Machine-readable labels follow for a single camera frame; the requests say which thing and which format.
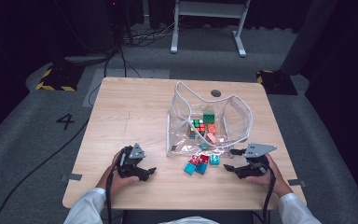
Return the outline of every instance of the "person's arm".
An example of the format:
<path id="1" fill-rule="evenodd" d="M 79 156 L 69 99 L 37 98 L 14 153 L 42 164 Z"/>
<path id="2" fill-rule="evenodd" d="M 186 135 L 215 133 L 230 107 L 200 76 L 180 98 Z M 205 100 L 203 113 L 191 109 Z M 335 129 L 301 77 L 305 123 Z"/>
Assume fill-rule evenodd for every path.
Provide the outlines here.
<path id="1" fill-rule="evenodd" d="M 269 167 L 272 169 L 276 177 L 273 192 L 276 193 L 279 197 L 279 209 L 282 223 L 321 223 L 312 215 L 309 208 L 297 198 L 292 189 L 283 180 L 281 171 L 278 169 L 275 161 L 270 157 L 269 154 L 266 154 L 266 157 L 268 158 Z M 250 182 L 262 185 L 268 189 L 270 184 L 269 177 L 270 170 L 268 170 L 262 176 L 247 176 L 245 179 Z"/>
<path id="2" fill-rule="evenodd" d="M 117 159 L 118 154 L 113 158 L 112 164 L 106 168 L 103 176 L 101 177 L 95 189 L 87 191 L 71 208 L 69 214 L 64 221 L 64 224 L 69 223 L 103 223 L 100 217 L 101 211 L 103 210 L 103 204 L 105 202 L 105 188 L 106 179 L 109 176 L 113 164 Z M 138 176 L 130 176 L 121 178 L 118 171 L 113 172 L 112 187 L 110 194 L 114 195 L 118 191 L 131 183 L 139 181 Z"/>

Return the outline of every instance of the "black base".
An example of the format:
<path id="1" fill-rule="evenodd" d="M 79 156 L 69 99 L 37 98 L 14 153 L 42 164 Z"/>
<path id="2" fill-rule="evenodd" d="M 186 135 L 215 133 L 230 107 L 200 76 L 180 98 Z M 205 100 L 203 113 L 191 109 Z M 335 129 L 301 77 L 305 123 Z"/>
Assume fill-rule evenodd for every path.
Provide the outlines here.
<path id="1" fill-rule="evenodd" d="M 280 71 L 260 70 L 256 78 L 257 82 L 263 85 L 266 94 L 298 95 L 290 76 Z"/>
<path id="2" fill-rule="evenodd" d="M 84 66 L 69 66 L 62 69 L 57 66 L 50 66 L 43 75 L 37 90 L 49 91 L 77 91 L 77 83 L 84 72 Z"/>

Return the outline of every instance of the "person's left hand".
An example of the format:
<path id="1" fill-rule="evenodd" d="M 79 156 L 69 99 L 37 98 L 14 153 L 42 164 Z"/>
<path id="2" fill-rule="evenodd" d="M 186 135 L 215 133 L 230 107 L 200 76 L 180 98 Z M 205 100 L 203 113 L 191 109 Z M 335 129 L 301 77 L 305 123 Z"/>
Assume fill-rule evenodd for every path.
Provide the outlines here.
<path id="1" fill-rule="evenodd" d="M 100 181 L 98 182 L 98 184 L 95 186 L 96 188 L 101 188 L 101 189 L 106 189 L 106 180 L 107 177 L 110 174 L 110 171 L 112 170 L 113 165 L 115 164 L 118 155 L 120 154 L 120 151 L 115 155 L 115 157 L 112 160 L 112 164 L 110 166 L 108 166 L 105 170 L 105 172 L 103 173 L 103 176 L 101 177 Z M 118 173 L 117 170 L 115 170 L 113 172 L 113 181 L 112 181 L 112 186 L 110 189 L 110 194 L 114 195 L 116 194 L 120 189 L 134 183 L 134 182 L 138 182 L 139 181 L 139 177 L 138 176 L 130 176 L 130 177 L 125 177 L 122 178 L 120 176 L 120 174 Z"/>

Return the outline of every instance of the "wooden table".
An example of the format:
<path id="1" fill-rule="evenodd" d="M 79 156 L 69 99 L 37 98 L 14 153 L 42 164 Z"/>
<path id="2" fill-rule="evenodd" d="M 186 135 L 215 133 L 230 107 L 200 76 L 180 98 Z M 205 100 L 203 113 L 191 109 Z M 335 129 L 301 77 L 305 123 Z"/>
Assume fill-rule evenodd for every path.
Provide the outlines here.
<path id="1" fill-rule="evenodd" d="M 223 164 L 246 165 L 244 157 L 221 158 L 216 167 L 208 165 L 205 175 L 188 175 L 184 167 L 189 156 L 166 156 L 167 113 L 178 80 L 107 77 L 103 80 L 89 125 L 77 155 L 73 174 L 80 181 L 70 180 L 63 205 L 71 207 L 88 189 L 92 189 L 114 155 L 124 146 L 139 143 L 145 151 L 138 166 L 157 167 L 147 182 L 123 189 L 113 200 L 116 209 L 219 209 L 260 210 L 266 190 L 227 172 Z M 216 100 L 211 90 L 220 90 L 220 98 L 236 94 L 253 111 L 254 123 L 249 142 L 274 145 L 270 155 L 276 161 L 283 178 L 297 179 L 293 164 L 282 140 L 269 100 L 258 83 L 183 80 L 205 100 Z M 304 203 L 300 186 L 293 186 Z M 268 209 L 278 208 L 273 195 Z"/>

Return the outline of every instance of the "gray floor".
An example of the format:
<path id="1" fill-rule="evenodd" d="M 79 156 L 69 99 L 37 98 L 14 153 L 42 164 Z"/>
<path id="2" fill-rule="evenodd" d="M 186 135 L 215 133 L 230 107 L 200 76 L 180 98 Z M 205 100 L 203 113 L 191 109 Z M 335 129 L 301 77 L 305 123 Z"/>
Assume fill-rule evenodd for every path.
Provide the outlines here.
<path id="1" fill-rule="evenodd" d="M 290 30 L 244 30 L 241 39 L 248 55 L 241 58 L 232 29 L 185 30 L 175 55 L 170 54 L 169 35 L 147 47 L 125 47 L 124 56 L 137 70 L 169 70 L 170 78 L 175 79 L 256 82 L 258 70 L 280 68 L 296 38 Z M 20 180 L 81 129 L 92 111 L 83 102 L 103 64 L 86 68 L 76 92 L 36 91 L 47 68 L 48 64 L 29 76 L 30 94 L 0 126 L 0 206 Z M 123 69 L 122 60 L 115 56 L 108 69 Z M 304 188 L 308 207 L 322 223 L 358 223 L 356 183 L 304 96 L 308 81 L 301 75 L 292 80 L 299 95 L 269 95 L 268 99 L 297 176 L 308 184 Z M 64 124 L 56 120 L 66 114 L 72 114 L 75 123 L 65 131 Z M 0 214 L 0 223 L 63 223 L 69 210 L 62 206 L 66 185 L 60 178 L 71 173 L 83 134 L 84 130 L 14 191 Z M 281 223 L 277 211 L 272 212 L 272 223 Z"/>

